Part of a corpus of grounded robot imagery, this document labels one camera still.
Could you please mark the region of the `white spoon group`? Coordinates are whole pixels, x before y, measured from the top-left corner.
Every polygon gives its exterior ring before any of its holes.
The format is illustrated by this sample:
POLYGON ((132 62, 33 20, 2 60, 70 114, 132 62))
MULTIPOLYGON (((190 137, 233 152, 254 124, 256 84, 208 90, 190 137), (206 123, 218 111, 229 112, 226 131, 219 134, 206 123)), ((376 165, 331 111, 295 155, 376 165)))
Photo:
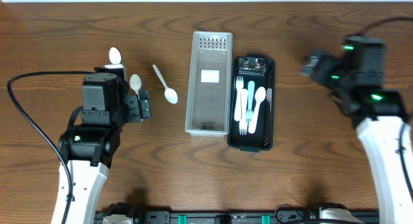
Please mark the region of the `white spoon group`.
POLYGON ((254 98, 255 98, 255 101, 256 101, 256 105, 255 105, 254 111, 253 111, 252 122, 249 124, 249 127, 248 127, 248 132, 250 134, 253 134, 256 131, 257 119, 258 119, 258 115, 259 115, 260 105, 266 98, 265 88, 264 87, 259 87, 257 89, 255 95, 254 95, 254 98))

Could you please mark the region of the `white fork group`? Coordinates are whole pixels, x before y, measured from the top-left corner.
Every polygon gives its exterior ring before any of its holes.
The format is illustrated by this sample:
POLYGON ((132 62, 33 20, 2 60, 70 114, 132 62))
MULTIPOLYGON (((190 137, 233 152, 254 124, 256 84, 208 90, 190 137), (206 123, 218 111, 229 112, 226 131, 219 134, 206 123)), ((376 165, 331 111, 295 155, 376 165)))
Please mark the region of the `white fork group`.
POLYGON ((244 89, 244 81, 242 76, 236 77, 236 104, 234 108, 234 120, 241 120, 241 91, 244 89))
POLYGON ((239 133, 241 136, 245 136, 247 134, 247 103, 248 103, 248 90, 242 89, 241 90, 241 119, 239 121, 239 133))

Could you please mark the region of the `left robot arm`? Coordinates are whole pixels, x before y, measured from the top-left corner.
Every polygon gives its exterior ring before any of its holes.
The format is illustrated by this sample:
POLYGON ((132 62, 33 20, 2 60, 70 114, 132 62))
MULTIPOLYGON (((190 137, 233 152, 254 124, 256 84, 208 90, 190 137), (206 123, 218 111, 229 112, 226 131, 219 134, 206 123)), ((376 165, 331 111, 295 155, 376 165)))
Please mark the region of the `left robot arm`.
POLYGON ((148 119, 148 92, 134 74, 88 74, 83 81, 83 105, 72 112, 59 138, 63 162, 52 223, 93 223, 101 189, 127 123, 148 119))

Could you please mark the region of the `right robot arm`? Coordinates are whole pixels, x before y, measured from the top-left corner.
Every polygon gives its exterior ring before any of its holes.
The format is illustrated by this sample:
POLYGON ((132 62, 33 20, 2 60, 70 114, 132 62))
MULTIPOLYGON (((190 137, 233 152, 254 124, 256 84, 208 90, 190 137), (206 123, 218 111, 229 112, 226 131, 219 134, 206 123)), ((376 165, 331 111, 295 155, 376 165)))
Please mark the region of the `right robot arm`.
POLYGON ((343 55, 315 48, 302 73, 328 88, 351 119, 367 154, 379 203, 380 223, 412 223, 411 116, 401 94, 384 88, 385 44, 348 36, 343 55))

